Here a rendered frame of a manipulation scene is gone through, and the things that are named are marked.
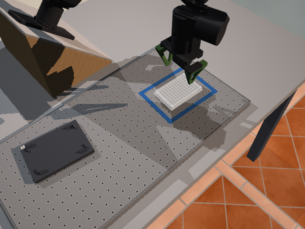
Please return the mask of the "white well plate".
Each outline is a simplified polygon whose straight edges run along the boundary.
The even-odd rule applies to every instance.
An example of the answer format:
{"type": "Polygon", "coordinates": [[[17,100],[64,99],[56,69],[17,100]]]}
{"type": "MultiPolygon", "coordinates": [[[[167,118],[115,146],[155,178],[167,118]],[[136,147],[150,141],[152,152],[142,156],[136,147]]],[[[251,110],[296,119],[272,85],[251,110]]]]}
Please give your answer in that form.
{"type": "Polygon", "coordinates": [[[183,73],[155,90],[153,94],[172,111],[202,90],[195,81],[189,85],[183,73]]]}

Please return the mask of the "blue tape rectangle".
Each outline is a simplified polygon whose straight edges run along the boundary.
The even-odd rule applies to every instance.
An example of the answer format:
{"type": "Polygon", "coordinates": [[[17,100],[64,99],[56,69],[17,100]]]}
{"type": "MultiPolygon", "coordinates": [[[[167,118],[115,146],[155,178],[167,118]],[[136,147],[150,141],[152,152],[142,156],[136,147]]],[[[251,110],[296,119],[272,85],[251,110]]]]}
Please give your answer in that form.
{"type": "Polygon", "coordinates": [[[205,101],[206,99],[208,99],[209,97],[211,97],[212,95],[214,95],[215,93],[217,93],[218,91],[215,90],[213,87],[211,87],[207,82],[205,82],[202,78],[200,78],[199,76],[196,77],[197,80],[199,80],[201,83],[203,83],[206,87],[208,87],[211,92],[209,94],[207,94],[206,96],[204,96],[203,98],[201,98],[200,100],[198,100],[197,102],[195,102],[194,104],[192,104],[191,106],[189,106],[188,108],[186,108],[185,110],[183,110],[182,112],[180,112],[178,115],[176,115],[175,117],[173,117],[172,119],[170,119],[158,106],[156,106],[144,93],[149,91],[150,89],[154,88],[155,86],[159,85],[160,83],[164,82],[165,80],[169,79],[170,77],[174,76],[175,74],[177,74],[178,72],[182,71],[182,68],[177,69],[176,71],[172,72],[171,74],[167,75],[166,77],[162,78],[161,80],[157,81],[156,83],[152,84],[151,86],[147,87],[146,89],[142,90],[141,92],[139,92],[138,94],[144,99],[146,100],[169,124],[173,123],[174,121],[176,121],[177,119],[179,119],[180,117],[182,117],[184,114],[186,114],[187,112],[191,111],[193,108],[195,108],[196,106],[198,106],[200,103],[202,103],[203,101],[205,101]]]}

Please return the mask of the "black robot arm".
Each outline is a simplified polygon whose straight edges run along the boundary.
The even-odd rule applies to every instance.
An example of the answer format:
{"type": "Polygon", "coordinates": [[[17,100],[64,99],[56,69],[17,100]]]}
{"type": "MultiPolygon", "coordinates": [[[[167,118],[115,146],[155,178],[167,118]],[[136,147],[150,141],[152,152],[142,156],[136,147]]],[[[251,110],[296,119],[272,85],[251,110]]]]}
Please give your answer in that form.
{"type": "MultiPolygon", "coordinates": [[[[13,10],[8,14],[18,23],[49,32],[67,39],[74,36],[57,26],[64,11],[76,7],[82,0],[42,0],[36,16],[31,17],[13,10]]],[[[226,12],[204,5],[208,0],[181,0],[185,5],[173,9],[172,31],[177,36],[190,36],[190,53],[200,48],[201,40],[219,45],[230,20],[226,12]]]]}

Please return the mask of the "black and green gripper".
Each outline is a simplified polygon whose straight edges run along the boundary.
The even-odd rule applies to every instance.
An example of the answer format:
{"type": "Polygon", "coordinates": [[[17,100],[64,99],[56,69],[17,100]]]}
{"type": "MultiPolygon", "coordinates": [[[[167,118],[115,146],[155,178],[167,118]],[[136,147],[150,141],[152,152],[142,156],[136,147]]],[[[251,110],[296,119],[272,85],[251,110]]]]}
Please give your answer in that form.
{"type": "Polygon", "coordinates": [[[197,75],[207,66],[208,62],[204,59],[197,61],[194,64],[192,60],[201,58],[203,56],[203,50],[200,48],[190,53],[191,37],[193,36],[177,36],[173,33],[167,39],[161,41],[159,45],[155,47],[156,51],[162,58],[166,66],[170,65],[171,61],[175,62],[182,69],[184,69],[188,84],[192,84],[197,75]],[[166,59],[164,52],[169,51],[168,60],[166,59]],[[192,77],[193,76],[193,77],[192,77]]]}

